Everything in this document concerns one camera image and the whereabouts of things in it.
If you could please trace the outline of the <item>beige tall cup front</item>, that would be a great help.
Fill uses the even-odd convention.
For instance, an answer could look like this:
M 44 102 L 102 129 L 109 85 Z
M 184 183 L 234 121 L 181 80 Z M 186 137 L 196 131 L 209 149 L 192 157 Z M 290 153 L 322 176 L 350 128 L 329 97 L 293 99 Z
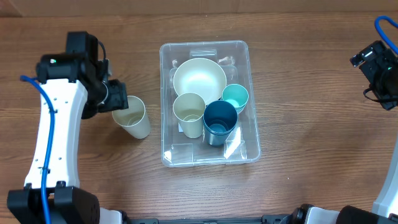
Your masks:
M 151 125 L 144 102 L 136 96 L 127 97 L 128 108 L 112 112 L 113 119 L 136 139 L 144 139 L 151 132 Z

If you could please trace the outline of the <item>beige tall cup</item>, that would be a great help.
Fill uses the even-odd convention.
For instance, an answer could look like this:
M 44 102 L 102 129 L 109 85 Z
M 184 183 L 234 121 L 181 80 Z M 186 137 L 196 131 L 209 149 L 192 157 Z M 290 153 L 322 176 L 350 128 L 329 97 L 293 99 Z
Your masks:
M 127 97 L 128 108 L 112 112 L 113 119 L 136 139 L 144 139 L 151 132 L 151 125 L 144 102 L 136 96 Z
M 199 138 L 203 134 L 205 108 L 203 98 L 196 93 L 184 93 L 174 101 L 173 112 L 186 137 Z

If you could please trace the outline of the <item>cream bowl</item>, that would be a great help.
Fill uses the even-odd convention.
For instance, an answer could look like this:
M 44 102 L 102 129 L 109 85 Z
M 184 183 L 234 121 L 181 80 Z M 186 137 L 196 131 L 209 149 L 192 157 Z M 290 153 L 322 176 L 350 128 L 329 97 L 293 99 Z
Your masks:
M 224 70 L 207 58 L 187 60 L 176 69 L 173 77 L 173 87 L 177 96 L 196 93 L 203 98 L 206 105 L 221 98 L 226 84 Z

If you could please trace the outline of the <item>dark blue tall cup front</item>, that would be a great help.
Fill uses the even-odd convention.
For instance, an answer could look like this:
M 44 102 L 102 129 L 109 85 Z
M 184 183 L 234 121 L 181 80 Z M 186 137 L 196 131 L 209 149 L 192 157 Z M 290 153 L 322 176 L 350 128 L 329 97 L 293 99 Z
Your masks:
M 206 107 L 203 122 L 209 132 L 215 135 L 225 135 L 235 128 L 238 114 L 231 103 L 218 100 Z

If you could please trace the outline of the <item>dark blue tall cup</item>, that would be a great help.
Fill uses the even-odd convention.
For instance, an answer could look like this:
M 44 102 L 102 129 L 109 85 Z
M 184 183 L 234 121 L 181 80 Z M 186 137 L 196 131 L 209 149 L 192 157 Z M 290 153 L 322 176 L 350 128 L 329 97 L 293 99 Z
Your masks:
M 232 130 L 227 130 L 222 124 L 205 126 L 205 142 L 211 146 L 221 146 L 227 140 Z
M 218 100 L 206 107 L 203 122 L 209 132 L 215 135 L 225 135 L 235 128 L 238 114 L 231 103 Z

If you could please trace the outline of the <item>mint green small cup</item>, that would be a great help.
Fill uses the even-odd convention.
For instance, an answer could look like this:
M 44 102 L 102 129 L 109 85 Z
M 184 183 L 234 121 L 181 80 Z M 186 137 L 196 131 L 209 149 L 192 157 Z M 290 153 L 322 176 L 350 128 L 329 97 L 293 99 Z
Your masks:
M 249 93 L 242 85 L 230 84 L 223 90 L 221 99 L 231 103 L 235 108 L 241 108 L 246 106 Z

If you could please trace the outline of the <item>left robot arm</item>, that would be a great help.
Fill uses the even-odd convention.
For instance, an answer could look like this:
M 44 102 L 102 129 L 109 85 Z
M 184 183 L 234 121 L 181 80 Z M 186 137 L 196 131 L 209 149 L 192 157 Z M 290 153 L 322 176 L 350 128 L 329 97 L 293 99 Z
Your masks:
M 21 80 L 40 93 L 40 121 L 24 187 L 8 193 L 9 211 L 20 223 L 128 223 L 126 213 L 102 208 L 81 189 L 78 176 L 81 121 L 128 107 L 104 45 L 85 31 L 69 32 L 64 53 L 42 56 L 36 77 Z

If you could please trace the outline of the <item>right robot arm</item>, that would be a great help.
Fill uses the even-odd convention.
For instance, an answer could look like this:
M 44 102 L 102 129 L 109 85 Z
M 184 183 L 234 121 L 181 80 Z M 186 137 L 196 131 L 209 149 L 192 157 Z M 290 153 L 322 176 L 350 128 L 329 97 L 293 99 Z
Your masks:
M 377 40 L 350 59 L 369 81 L 363 94 L 374 93 L 385 110 L 397 107 L 397 56 Z M 386 180 L 370 212 L 346 206 L 337 223 L 397 223 L 397 148 L 394 148 Z

